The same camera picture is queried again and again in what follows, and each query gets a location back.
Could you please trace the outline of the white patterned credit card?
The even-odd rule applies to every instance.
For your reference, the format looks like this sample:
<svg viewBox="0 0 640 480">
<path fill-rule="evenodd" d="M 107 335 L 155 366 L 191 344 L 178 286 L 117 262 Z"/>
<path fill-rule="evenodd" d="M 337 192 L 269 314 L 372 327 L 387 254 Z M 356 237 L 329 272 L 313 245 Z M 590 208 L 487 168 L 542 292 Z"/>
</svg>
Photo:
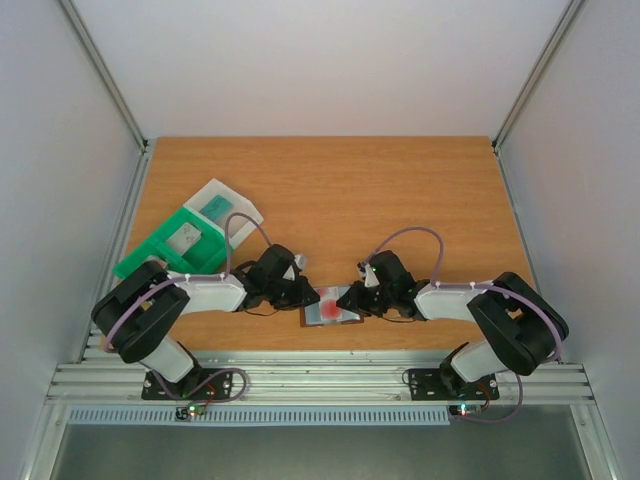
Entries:
<svg viewBox="0 0 640 480">
<path fill-rule="evenodd" d="M 201 239 L 201 235 L 201 231 L 194 225 L 185 222 L 168 237 L 166 244 L 177 255 L 182 256 Z"/>
</svg>

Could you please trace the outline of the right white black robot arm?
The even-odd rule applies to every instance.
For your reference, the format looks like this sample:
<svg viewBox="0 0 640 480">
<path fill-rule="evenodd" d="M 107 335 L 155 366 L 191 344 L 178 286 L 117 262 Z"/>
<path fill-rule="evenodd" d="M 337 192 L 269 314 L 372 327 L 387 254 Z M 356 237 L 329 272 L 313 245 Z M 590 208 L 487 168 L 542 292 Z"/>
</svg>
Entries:
<svg viewBox="0 0 640 480">
<path fill-rule="evenodd" d="M 481 341 L 460 345 L 437 369 L 436 387 L 448 400 L 461 399 L 496 373 L 530 375 L 561 355 L 569 335 L 562 316 L 513 272 L 484 283 L 416 280 L 390 250 L 360 270 L 362 279 L 349 286 L 338 307 L 361 317 L 382 318 L 395 310 L 405 319 L 461 320 L 480 329 Z"/>
</svg>

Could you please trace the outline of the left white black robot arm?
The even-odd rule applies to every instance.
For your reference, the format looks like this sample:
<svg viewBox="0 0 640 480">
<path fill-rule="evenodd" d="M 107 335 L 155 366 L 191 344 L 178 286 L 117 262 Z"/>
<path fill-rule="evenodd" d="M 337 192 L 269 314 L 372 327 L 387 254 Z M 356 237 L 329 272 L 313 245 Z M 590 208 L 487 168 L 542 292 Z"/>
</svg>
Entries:
<svg viewBox="0 0 640 480">
<path fill-rule="evenodd" d="M 276 311 L 314 305 L 320 296 L 302 274 L 306 258 L 279 244 L 256 261 L 213 275 L 179 274 L 148 260 L 93 307 L 91 319 L 125 363 L 139 363 L 179 398 L 195 395 L 202 375 L 189 351 L 170 338 L 191 313 L 248 312 L 268 303 Z"/>
</svg>

